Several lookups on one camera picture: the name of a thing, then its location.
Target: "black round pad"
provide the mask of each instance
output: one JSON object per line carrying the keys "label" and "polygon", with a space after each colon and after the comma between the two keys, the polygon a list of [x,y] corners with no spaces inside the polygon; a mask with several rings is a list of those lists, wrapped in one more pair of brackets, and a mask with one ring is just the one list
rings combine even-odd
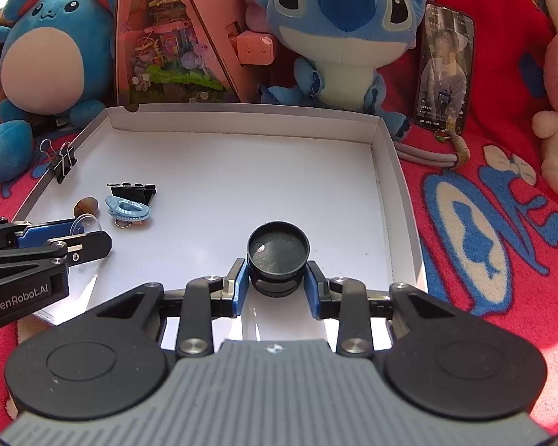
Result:
{"label": "black round pad", "polygon": [[273,221],[254,230],[248,239],[248,263],[260,276],[274,282],[288,281],[310,255],[304,232],[291,223]]}
{"label": "black round pad", "polygon": [[92,420],[149,397],[167,375],[158,345],[125,320],[91,317],[40,333],[10,355],[15,404],[59,420]]}
{"label": "black round pad", "polygon": [[430,413],[485,421],[530,410],[546,364],[529,342],[485,321],[433,319],[394,343],[385,374]]}

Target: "cable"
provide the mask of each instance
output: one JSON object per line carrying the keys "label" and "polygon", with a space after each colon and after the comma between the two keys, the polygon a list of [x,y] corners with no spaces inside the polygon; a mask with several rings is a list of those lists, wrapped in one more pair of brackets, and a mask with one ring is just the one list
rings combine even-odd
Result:
{"label": "cable", "polygon": [[465,140],[453,130],[445,130],[448,140],[455,148],[455,154],[432,153],[417,147],[412,147],[401,142],[394,142],[399,159],[409,161],[423,166],[432,166],[436,168],[453,168],[461,167],[471,157],[469,147]]}

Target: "screw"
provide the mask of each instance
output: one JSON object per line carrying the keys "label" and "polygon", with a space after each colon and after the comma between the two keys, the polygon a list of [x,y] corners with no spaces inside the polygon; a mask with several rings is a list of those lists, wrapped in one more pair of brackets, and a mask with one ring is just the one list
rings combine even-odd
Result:
{"label": "screw", "polygon": [[206,350],[206,342],[203,339],[186,339],[180,342],[180,350],[185,354],[195,356],[201,354]]}
{"label": "screw", "polygon": [[359,337],[354,337],[352,339],[345,339],[341,342],[341,348],[349,352],[350,354],[363,354],[367,352],[371,347],[370,342]]}

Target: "gray ribbed grip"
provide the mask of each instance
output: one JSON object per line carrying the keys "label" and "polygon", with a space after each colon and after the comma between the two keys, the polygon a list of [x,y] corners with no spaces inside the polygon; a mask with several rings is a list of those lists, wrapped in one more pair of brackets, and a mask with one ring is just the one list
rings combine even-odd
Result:
{"label": "gray ribbed grip", "polygon": [[1,437],[12,446],[534,446],[547,436],[527,414],[431,416],[391,392],[369,360],[340,357],[325,341],[226,341],[214,356],[180,360],[125,413],[79,423],[24,413]]}

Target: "blue plush toy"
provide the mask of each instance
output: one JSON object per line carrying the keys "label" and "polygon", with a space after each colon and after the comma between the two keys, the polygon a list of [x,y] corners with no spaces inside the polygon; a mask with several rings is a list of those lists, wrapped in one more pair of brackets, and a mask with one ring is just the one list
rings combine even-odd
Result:
{"label": "blue plush toy", "polygon": [[376,68],[415,47],[428,0],[249,0],[266,9],[274,35],[302,55],[293,88],[262,87],[263,103],[318,106],[375,114],[393,139],[411,121],[386,112],[384,79]]}
{"label": "blue plush toy", "polygon": [[31,164],[29,113],[84,128],[112,83],[116,0],[8,0],[0,26],[0,181]]}

